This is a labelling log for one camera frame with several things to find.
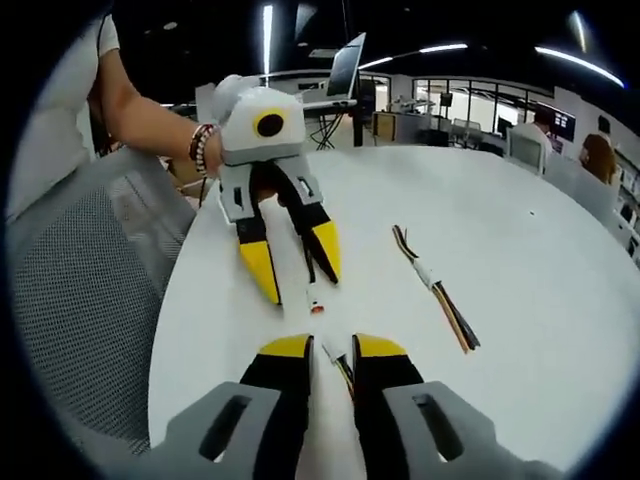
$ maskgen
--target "table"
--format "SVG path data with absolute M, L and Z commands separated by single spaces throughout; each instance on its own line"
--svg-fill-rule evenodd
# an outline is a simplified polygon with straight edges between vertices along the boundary
M 343 281 L 307 270 L 287 213 L 263 202 L 284 307 L 270 305 L 237 252 L 215 194 L 182 247 L 160 314 L 149 380 L 151 445 L 167 422 L 239 380 L 274 338 L 312 332 L 350 345 L 361 331 L 404 346 L 496 424 L 525 459 L 568 469 L 622 405 L 640 351 L 640 273 L 588 212 L 544 180 L 470 150 L 378 147 L 309 155 L 341 235 Z M 444 281 L 482 347 L 465 356 L 391 226 Z M 302 478 L 364 478 L 348 394 L 317 344 Z

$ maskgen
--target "gray chair back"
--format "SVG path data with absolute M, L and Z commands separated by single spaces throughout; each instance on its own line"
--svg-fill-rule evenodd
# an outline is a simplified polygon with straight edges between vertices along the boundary
M 122 149 L 7 225 L 13 312 L 35 377 L 98 464 L 149 448 L 151 348 L 194 216 L 156 157 Z
M 525 165 L 533 167 L 542 174 L 542 145 L 535 140 L 507 131 L 507 152 Z

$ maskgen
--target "ceiling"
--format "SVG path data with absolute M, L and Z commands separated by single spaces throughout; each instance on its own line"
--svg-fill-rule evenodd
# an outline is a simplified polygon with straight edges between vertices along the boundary
M 274 6 L 272 72 L 329 69 L 331 59 L 310 58 L 310 52 L 340 48 L 359 32 L 367 32 L 363 63 L 463 42 L 467 50 L 416 53 L 373 70 L 497 78 L 550 90 L 558 85 L 640 132 L 640 69 L 629 51 L 629 36 L 620 35 L 633 32 L 635 25 L 632 15 L 619 15 L 619 8 L 604 2 L 540 2 L 525 8 L 418 0 L 116 0 L 113 14 L 130 77 L 144 95 L 177 103 L 192 100 L 196 85 L 218 82 L 231 73 L 263 73 L 262 8 L 267 3 Z M 381 6 L 374 8 L 374 3 Z M 581 52 L 575 10 L 582 18 L 586 53 Z M 170 22 L 177 26 L 167 30 Z M 544 58 L 535 52 L 536 45 L 595 63 L 627 88 Z

